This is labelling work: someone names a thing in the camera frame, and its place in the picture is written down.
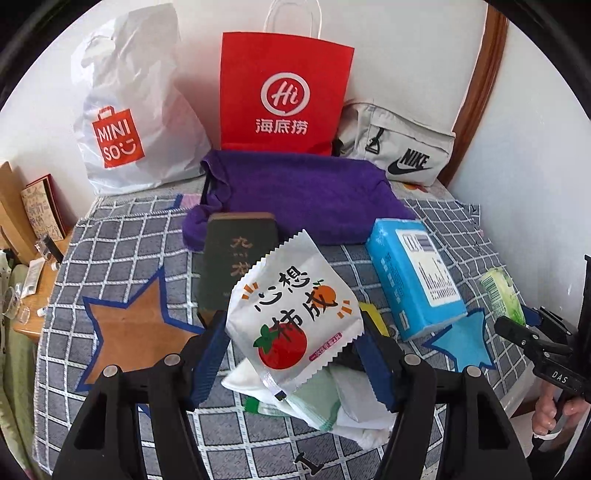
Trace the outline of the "person right hand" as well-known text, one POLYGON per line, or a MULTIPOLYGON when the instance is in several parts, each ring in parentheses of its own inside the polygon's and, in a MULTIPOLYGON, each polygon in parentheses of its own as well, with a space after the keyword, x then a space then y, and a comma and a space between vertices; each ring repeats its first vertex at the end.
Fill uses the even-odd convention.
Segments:
MULTIPOLYGON (((535 405, 535 413, 532 417, 532 430, 536 435, 544 436, 556 428, 557 406, 554 394, 557 388, 546 382, 541 382, 540 396, 535 405)), ((574 398, 564 404, 562 419, 567 419, 563 427, 563 433, 574 431, 583 416, 589 410, 590 404, 582 398, 574 398)))

